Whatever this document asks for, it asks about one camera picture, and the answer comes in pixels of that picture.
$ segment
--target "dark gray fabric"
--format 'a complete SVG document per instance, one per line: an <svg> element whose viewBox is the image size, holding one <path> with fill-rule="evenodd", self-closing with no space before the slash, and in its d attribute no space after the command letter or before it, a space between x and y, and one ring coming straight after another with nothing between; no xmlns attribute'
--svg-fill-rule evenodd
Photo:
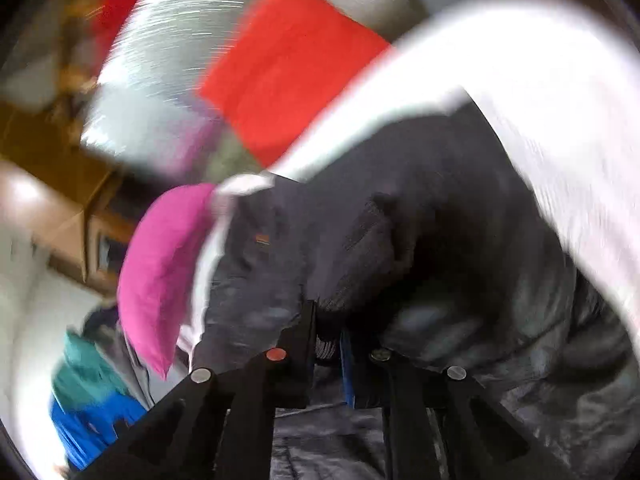
<svg viewBox="0 0 640 480"><path fill-rule="evenodd" d="M382 480L384 440L380 410L344 403L340 368L317 366L306 410L278 410L271 478Z"/></svg>
<svg viewBox="0 0 640 480"><path fill-rule="evenodd" d="M118 322L118 305L115 301L108 301L98 308L94 308L82 322L82 337L93 340L101 328L114 328Z"/></svg>
<svg viewBox="0 0 640 480"><path fill-rule="evenodd" d="M134 365L120 324L115 329L101 326L95 333L95 347L122 378L131 396L150 410L154 402L148 389L149 371L143 365Z"/></svg>
<svg viewBox="0 0 640 480"><path fill-rule="evenodd" d="M473 104L385 126L308 183L239 199L195 365L242 366L304 299L325 340L348 324L419 365L465 366L580 478L612 478L640 438L630 339ZM286 431L327 431L312 413ZM305 448L305 478L324 478L332 444Z"/></svg>

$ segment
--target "metal bolt head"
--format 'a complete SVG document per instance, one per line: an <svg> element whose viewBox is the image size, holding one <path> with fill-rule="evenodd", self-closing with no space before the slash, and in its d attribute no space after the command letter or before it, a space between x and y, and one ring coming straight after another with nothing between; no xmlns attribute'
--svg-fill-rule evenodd
<svg viewBox="0 0 640 480"><path fill-rule="evenodd" d="M380 363L389 361L389 359L391 359L391 350L388 348L376 348L371 351L371 358Z"/></svg>
<svg viewBox="0 0 640 480"><path fill-rule="evenodd" d="M286 359L287 352L283 348L276 347L276 348L271 348L267 350L266 356L269 361L273 361L277 363L279 361L284 361L284 359Z"/></svg>
<svg viewBox="0 0 640 480"><path fill-rule="evenodd" d="M198 368L191 372L191 380L194 383L206 383L211 378L211 372L206 368Z"/></svg>
<svg viewBox="0 0 640 480"><path fill-rule="evenodd" d="M466 377L466 370L462 366L450 366L447 368L447 375L449 379L461 381Z"/></svg>

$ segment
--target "blue cloth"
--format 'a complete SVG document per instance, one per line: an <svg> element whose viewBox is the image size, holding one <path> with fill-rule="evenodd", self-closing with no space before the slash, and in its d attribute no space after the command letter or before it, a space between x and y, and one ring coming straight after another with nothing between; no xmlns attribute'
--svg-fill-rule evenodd
<svg viewBox="0 0 640 480"><path fill-rule="evenodd" d="M135 399L120 393L111 394L101 404L82 410L64 412L55 397L50 416L66 450L67 458L80 470L87 467L117 436L113 423L123 418L134 424L146 413Z"/></svg>

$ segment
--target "teal cloth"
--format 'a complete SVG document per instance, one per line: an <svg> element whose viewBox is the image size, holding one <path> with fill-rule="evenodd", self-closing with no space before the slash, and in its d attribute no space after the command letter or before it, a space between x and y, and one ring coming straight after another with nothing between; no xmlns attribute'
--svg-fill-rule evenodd
<svg viewBox="0 0 640 480"><path fill-rule="evenodd" d="M127 394L120 376L98 353L94 343L66 331L65 352L52 378L53 396L64 412L101 404L111 394Z"/></svg>

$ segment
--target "pink cloth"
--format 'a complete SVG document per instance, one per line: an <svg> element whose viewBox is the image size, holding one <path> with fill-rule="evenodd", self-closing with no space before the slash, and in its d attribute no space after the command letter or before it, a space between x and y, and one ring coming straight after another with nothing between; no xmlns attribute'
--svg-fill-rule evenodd
<svg viewBox="0 0 640 480"><path fill-rule="evenodd" d="M160 196L129 243L118 280L122 328L144 362L163 379L188 314L196 261L213 224L212 184Z"/></svg>

